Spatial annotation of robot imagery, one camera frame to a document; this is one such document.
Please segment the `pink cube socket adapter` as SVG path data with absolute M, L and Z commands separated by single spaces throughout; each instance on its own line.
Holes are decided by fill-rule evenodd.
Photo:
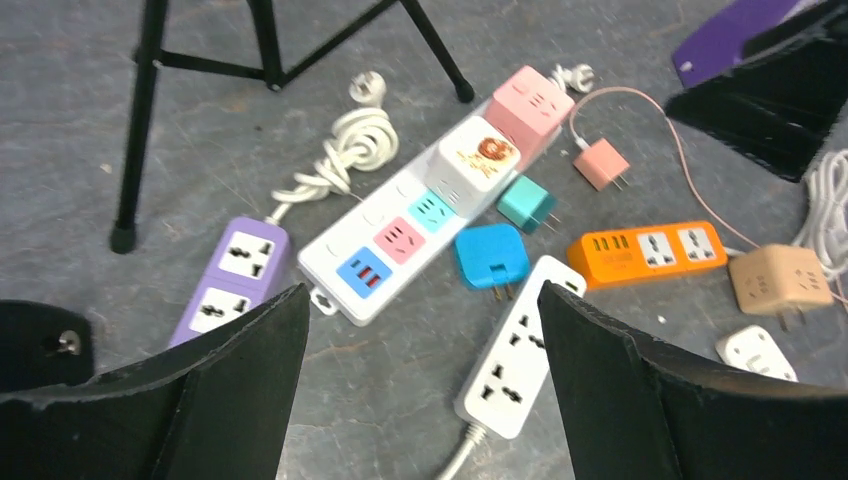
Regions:
M 483 117 L 521 153 L 524 172 L 549 146 L 575 101 L 547 77 L 525 65 L 491 96 Z

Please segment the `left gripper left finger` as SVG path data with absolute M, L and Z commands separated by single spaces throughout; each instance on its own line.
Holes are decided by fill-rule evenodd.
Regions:
M 82 384 L 1 391 L 2 477 L 274 478 L 309 315 L 297 285 Z

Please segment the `white multicolour power strip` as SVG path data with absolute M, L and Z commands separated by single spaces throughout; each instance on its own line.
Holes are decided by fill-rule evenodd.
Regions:
M 297 260 L 313 283 L 313 303 L 368 325 L 427 265 L 502 195 L 488 193 L 467 216 L 424 184 L 434 145 L 303 247 Z

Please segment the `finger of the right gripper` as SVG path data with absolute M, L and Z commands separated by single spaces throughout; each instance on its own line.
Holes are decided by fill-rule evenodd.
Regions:
M 847 103 L 847 4 L 816 1 L 746 41 L 742 60 L 670 98 L 666 115 L 798 183 Z

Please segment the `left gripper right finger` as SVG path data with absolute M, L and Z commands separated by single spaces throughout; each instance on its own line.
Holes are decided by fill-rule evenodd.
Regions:
M 847 395 L 717 363 L 546 282 L 538 308 L 579 479 L 843 479 Z

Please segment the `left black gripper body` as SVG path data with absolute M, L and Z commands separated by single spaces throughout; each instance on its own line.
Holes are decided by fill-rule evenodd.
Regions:
M 39 302 L 1 302 L 3 393 L 77 385 L 93 376 L 93 332 L 84 316 Z

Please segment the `white cube socket adapter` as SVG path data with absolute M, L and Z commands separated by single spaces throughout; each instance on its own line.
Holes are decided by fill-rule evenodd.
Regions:
M 457 215 L 469 218 L 503 187 L 520 150 L 486 119 L 472 115 L 436 144 L 424 184 Z

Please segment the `teal charger cube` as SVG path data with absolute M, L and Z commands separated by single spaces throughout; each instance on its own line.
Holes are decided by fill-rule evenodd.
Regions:
M 557 199 L 530 178 L 521 175 L 497 202 L 497 210 L 522 232 L 534 233 L 550 216 Z

